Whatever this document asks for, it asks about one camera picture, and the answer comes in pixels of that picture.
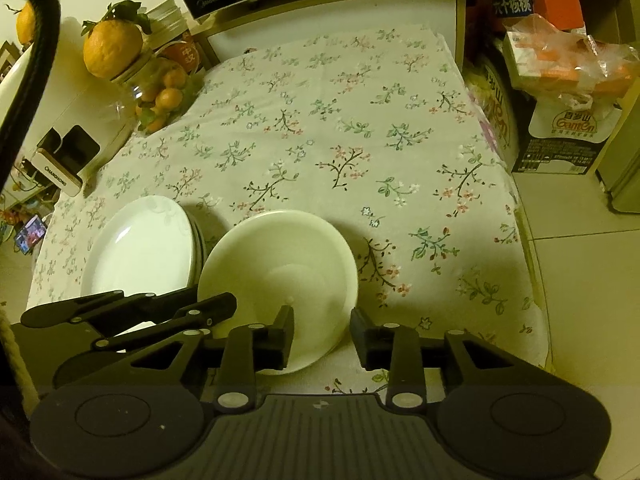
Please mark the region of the cream bowl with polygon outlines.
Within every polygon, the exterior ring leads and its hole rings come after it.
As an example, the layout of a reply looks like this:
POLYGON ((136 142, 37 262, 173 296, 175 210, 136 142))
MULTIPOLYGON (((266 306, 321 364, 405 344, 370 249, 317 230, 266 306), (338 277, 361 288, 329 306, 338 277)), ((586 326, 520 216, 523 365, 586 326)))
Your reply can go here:
POLYGON ((358 271, 343 235, 309 212, 271 211, 224 234, 198 281, 198 300, 230 292, 235 314, 213 328, 216 338, 243 325, 272 322, 280 307, 294 312, 288 366, 303 370, 332 351, 358 300, 358 271))

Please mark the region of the white plate with swirls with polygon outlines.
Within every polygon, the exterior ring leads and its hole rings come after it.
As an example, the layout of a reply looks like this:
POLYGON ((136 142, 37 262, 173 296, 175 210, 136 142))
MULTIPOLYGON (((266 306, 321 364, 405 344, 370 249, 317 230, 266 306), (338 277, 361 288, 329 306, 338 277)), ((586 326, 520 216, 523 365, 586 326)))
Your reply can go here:
POLYGON ((119 209, 99 232, 80 293, 166 294, 192 286, 194 263, 194 237, 186 211, 164 196, 141 197, 119 209))

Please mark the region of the blue patterned plate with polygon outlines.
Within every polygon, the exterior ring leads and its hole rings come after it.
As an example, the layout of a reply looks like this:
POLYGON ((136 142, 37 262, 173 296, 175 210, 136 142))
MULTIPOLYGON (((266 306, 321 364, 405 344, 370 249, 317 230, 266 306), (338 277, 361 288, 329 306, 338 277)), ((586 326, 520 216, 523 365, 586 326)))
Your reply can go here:
POLYGON ((190 212, 187 212, 186 215, 189 218, 194 237, 195 263, 191 273, 191 284, 196 285, 198 284, 198 280, 200 279, 202 269, 207 258, 206 243, 203 232, 196 219, 192 214, 190 214, 190 212))

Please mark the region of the small phone screen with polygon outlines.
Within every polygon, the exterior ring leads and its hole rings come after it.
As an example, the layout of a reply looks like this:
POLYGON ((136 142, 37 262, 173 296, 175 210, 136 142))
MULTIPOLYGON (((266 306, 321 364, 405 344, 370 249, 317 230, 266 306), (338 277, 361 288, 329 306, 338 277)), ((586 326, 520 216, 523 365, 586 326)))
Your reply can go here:
POLYGON ((28 255, 44 239, 46 233, 46 224, 39 214, 35 214, 17 231, 14 245, 23 255, 28 255))

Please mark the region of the floral tablecloth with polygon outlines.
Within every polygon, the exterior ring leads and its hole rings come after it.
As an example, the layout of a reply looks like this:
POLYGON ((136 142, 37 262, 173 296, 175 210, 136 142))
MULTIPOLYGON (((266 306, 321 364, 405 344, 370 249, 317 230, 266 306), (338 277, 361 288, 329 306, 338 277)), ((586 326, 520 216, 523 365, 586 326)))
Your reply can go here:
POLYGON ((84 194, 58 201, 29 307, 78 296, 99 232, 148 195, 185 206, 209 245, 261 212, 316 214, 352 248, 371 318, 548 362, 518 193, 445 40, 423 25, 318 36, 211 70, 183 117, 132 136, 84 194))

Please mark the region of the white Changhong air fryer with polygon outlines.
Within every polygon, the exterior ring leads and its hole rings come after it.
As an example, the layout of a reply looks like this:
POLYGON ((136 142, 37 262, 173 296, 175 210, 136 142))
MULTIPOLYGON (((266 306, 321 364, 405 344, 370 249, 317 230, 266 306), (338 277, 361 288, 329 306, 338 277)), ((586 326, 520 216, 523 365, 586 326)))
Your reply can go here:
POLYGON ((62 41, 14 168, 75 196, 115 156, 132 128, 134 118, 119 88, 89 74, 81 47, 62 41))

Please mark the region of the glass jar of small oranges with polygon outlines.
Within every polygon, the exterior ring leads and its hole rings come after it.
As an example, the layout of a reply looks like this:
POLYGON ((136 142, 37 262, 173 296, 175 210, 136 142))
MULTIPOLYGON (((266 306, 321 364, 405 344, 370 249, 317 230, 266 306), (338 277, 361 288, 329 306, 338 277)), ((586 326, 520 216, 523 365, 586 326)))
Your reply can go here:
POLYGON ((137 130, 156 133, 186 114, 200 90, 200 84, 177 61, 142 50, 120 75, 113 79, 122 89, 124 104, 137 121, 137 130))

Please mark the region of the snack box with logo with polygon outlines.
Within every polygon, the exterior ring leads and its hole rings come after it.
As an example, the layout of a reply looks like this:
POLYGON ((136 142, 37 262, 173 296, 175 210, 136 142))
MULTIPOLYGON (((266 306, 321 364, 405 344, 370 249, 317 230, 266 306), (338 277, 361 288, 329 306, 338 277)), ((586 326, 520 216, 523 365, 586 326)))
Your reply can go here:
POLYGON ((513 170, 522 174, 586 174, 612 136, 622 108, 593 103, 573 110, 562 103, 537 101, 524 122, 513 170))

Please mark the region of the large orange citrus with leaves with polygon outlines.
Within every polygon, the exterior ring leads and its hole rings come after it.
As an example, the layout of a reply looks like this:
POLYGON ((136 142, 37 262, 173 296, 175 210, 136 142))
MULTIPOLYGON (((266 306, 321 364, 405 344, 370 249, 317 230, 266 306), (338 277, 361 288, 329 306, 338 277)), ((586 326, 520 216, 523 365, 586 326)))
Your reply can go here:
POLYGON ((151 34, 151 22, 141 2, 110 3, 99 21, 82 22, 82 59, 86 69, 96 78, 116 78, 138 58, 144 37, 151 34))

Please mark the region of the plastic bag with orange packs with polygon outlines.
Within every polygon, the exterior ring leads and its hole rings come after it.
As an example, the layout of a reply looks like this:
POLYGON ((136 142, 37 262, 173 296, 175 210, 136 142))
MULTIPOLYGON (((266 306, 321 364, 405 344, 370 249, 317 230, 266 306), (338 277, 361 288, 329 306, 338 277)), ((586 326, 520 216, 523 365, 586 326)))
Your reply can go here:
POLYGON ((539 14, 526 16, 506 31, 502 53, 514 89, 572 110, 613 102, 639 77, 634 47, 563 32, 539 14))

